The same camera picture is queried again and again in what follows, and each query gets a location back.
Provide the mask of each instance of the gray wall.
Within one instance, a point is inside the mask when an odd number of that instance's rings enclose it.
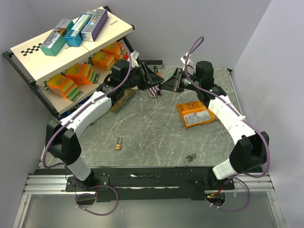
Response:
[[[304,2],[272,0],[232,72],[248,119],[270,135],[270,174],[288,227],[303,227]]]
[[[28,0],[44,30],[61,18],[108,5],[135,31],[128,37],[143,59],[178,66],[192,43],[206,40],[194,62],[233,69],[271,0]]]
[[[2,0],[0,53],[41,32],[24,0]],[[51,116],[25,82],[0,57],[0,227],[12,227],[29,172],[38,164]]]

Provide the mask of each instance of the blue box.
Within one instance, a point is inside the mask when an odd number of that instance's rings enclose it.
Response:
[[[62,19],[40,46],[43,53],[47,56],[56,56],[66,43],[64,37],[73,25],[72,20]]]
[[[66,34],[65,40],[66,44],[69,46],[79,47],[82,43],[81,30],[90,20],[92,14],[90,13],[82,13],[75,25],[71,28],[71,30]]]

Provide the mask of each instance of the white shelf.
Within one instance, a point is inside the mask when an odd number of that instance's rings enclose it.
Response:
[[[24,56],[22,51],[26,51],[28,48],[32,49],[33,46],[37,47],[40,43],[43,43],[51,33],[50,30],[12,47],[11,51],[36,80],[37,84],[42,85],[44,81],[55,74],[64,71],[84,59],[88,59],[91,54],[101,50],[114,41],[123,38],[133,31],[131,25],[112,13],[108,12],[108,16],[109,18],[95,42],[83,41],[79,47],[68,47],[67,44],[65,44],[56,56],[46,56],[40,48],[38,51],[34,50],[33,53],[28,53]]]
[[[83,94],[75,102],[71,102],[64,97],[47,90],[44,87],[43,82],[76,63],[87,62],[91,54],[94,54],[111,43],[123,38],[132,31],[133,27],[131,25],[108,12],[108,20],[95,42],[83,41],[79,47],[69,47],[65,44],[56,56],[46,56],[40,48],[36,48],[36,51],[34,46],[38,47],[39,44],[43,43],[52,32],[52,30],[50,30],[34,37],[33,39],[12,47],[11,51],[34,78],[38,87],[49,102],[54,106],[59,114],[62,114],[95,92],[99,87],[99,84],[78,85]],[[30,48],[29,51],[31,51],[31,49],[33,49],[33,51],[32,53],[27,53],[26,56],[24,56],[28,48]],[[103,70],[95,66],[91,67],[94,68],[94,71],[97,74],[100,74],[98,83],[102,83],[104,78],[111,73],[111,71]]]
[[[75,102],[71,102],[64,97],[61,97],[61,96],[55,94],[54,92],[47,90],[43,85],[42,86],[38,85],[38,87],[40,88],[42,93],[47,97],[47,99],[50,101],[50,103],[56,108],[56,110],[59,112],[59,114],[64,113],[65,111],[67,111],[68,109],[73,107],[75,104],[79,103],[86,97],[90,96],[93,92],[96,91],[96,89],[99,87],[99,85],[103,83],[104,78],[108,74],[111,73],[110,70],[103,70],[103,69],[100,69],[100,68],[92,66],[92,65],[90,65],[90,66],[94,69],[94,71],[97,74],[100,74],[98,83],[92,84],[92,85],[77,85],[79,87],[79,89],[83,92],[83,94]]]

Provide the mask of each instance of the product box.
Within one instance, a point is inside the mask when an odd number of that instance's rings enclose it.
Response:
[[[95,41],[108,19],[108,11],[106,9],[97,9],[96,11],[88,10],[87,12],[91,13],[92,16],[81,30],[81,37],[84,41]]]
[[[76,84],[96,84],[100,74],[96,74],[88,64],[77,63],[61,74],[72,79]]]
[[[98,51],[89,57],[89,61],[96,67],[110,70],[115,63],[115,57],[112,54]]]
[[[56,56],[65,44],[65,35],[74,25],[72,20],[61,19],[59,24],[53,29],[48,38],[40,46],[47,56]]]
[[[48,81],[45,81],[44,84],[49,90],[72,102],[83,93],[73,80],[60,74],[51,77]]]
[[[104,49],[102,49],[102,51],[114,55],[115,60],[120,60],[124,57],[124,54],[126,54],[126,50],[124,47],[122,47],[122,45],[123,44],[120,42],[114,42],[109,46],[106,46]]]
[[[71,30],[66,34],[65,40],[69,46],[79,47],[82,43],[81,30],[90,20],[92,14],[90,13],[82,13],[81,16],[76,21],[75,25],[71,28]]]
[[[201,101],[177,104],[176,108],[186,128],[211,123],[218,119]]]

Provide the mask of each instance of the black metal base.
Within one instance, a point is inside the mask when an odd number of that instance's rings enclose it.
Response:
[[[219,190],[225,180],[209,181],[210,166],[193,167],[126,167],[92,168],[95,185],[109,185],[116,189],[120,200],[191,199],[205,200],[204,191]],[[62,175],[64,169],[39,169],[35,175]],[[231,181],[225,190],[233,190]],[[68,179],[67,192],[87,191]],[[97,202],[115,200],[113,191],[99,188]]]

